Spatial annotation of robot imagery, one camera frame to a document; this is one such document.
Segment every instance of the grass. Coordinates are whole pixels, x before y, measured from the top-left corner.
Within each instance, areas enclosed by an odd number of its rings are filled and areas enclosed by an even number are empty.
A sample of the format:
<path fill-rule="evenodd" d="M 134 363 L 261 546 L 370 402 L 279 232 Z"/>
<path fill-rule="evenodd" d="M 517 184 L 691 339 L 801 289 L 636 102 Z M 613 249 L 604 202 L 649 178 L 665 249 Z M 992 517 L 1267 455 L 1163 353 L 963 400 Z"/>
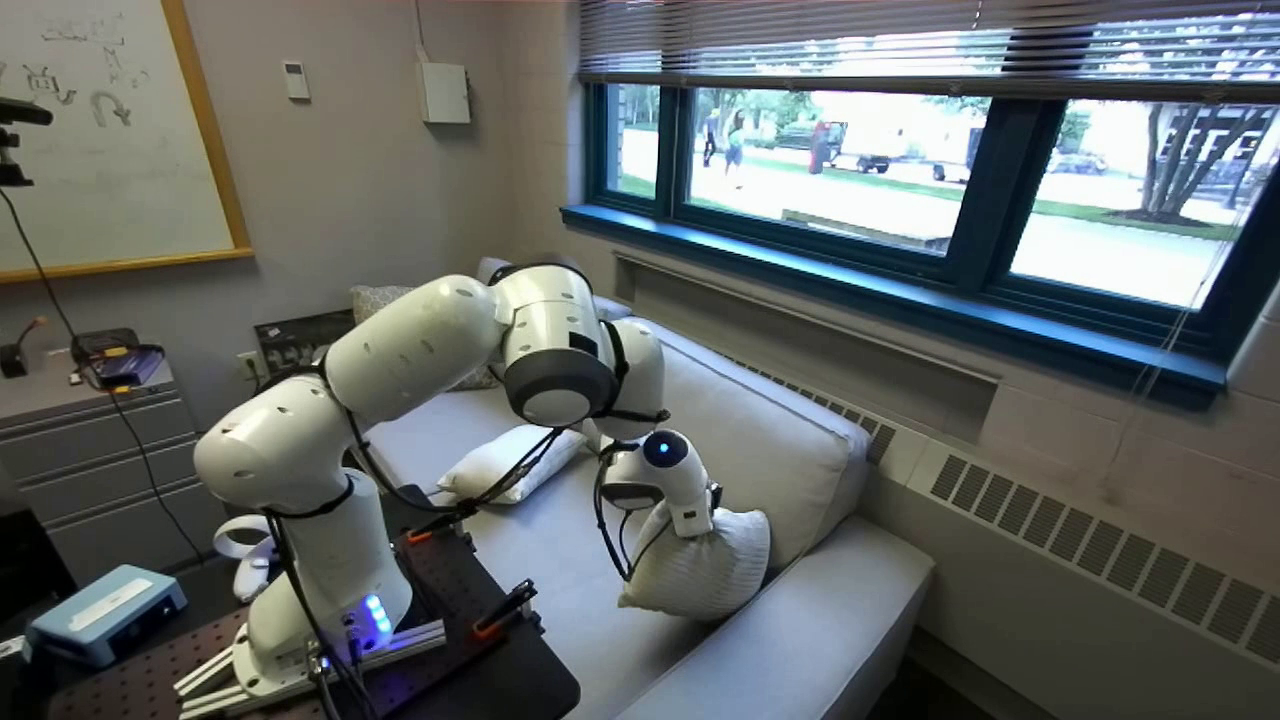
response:
<path fill-rule="evenodd" d="M 757 156 L 757 159 L 747 159 L 747 166 L 810 176 L 806 163 L 789 163 L 777 156 Z M 963 184 L 917 184 L 917 178 L 897 178 L 897 176 L 867 176 L 857 166 L 832 166 L 826 176 L 845 178 L 845 184 L 866 184 L 866 187 L 897 187 L 897 190 L 914 190 L 914 196 L 931 196 L 931 201 L 949 201 L 949 202 L 963 201 Z M 641 178 L 641 176 L 623 176 L 615 190 L 656 196 L 651 178 Z M 1198 239 L 1236 239 L 1240 237 L 1240 229 L 1233 229 L 1233 222 L 1192 222 L 1192 218 L 1162 222 L 1162 218 L 1143 218 L 1137 212 L 1113 212 L 1113 208 L 1068 202 L 1068 201 L 1037 201 L 1034 212 L 1037 214 L 1064 214 L 1064 218 L 1082 218 L 1082 222 L 1142 229 L 1142 232 L 1162 232 L 1162 237 L 1198 237 Z"/>

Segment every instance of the whiteboard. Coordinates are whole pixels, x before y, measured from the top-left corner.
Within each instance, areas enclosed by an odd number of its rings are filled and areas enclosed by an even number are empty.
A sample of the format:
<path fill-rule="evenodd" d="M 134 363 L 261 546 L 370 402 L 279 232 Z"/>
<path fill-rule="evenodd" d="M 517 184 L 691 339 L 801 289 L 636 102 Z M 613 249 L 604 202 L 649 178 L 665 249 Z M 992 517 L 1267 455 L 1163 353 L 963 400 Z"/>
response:
<path fill-rule="evenodd" d="M 34 187 L 9 187 L 52 275 L 249 255 L 181 0 L 0 0 L 0 97 Z M 0 278 L 34 278 L 0 208 Z"/>

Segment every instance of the couch cushion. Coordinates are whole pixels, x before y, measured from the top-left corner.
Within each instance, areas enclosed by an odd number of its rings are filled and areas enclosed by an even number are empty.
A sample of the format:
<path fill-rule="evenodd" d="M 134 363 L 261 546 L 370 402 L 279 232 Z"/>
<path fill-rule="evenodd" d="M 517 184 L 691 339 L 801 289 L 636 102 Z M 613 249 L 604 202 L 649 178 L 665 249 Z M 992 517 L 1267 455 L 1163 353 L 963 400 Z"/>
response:
<path fill-rule="evenodd" d="M 725 489 L 727 506 L 764 506 L 772 568 L 813 553 L 866 489 L 867 433 L 668 328 L 668 413 Z"/>

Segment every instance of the window blinds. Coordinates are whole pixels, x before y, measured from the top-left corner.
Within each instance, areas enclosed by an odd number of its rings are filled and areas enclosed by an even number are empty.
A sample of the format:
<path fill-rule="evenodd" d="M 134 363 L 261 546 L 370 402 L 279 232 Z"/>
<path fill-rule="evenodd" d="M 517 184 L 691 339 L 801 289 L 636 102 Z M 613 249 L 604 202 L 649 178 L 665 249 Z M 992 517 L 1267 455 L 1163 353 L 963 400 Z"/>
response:
<path fill-rule="evenodd" d="M 585 0 L 580 76 L 1280 100 L 1280 0 Z"/>

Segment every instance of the couch armrest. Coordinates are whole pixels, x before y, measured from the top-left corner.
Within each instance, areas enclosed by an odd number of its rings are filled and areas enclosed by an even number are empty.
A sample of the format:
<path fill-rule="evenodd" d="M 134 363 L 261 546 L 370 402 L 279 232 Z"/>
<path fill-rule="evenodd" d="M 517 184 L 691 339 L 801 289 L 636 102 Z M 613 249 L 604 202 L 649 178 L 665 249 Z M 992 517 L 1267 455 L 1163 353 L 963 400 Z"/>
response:
<path fill-rule="evenodd" d="M 904 654 L 930 577 L 925 553 L 854 517 L 623 714 L 867 714 Z"/>

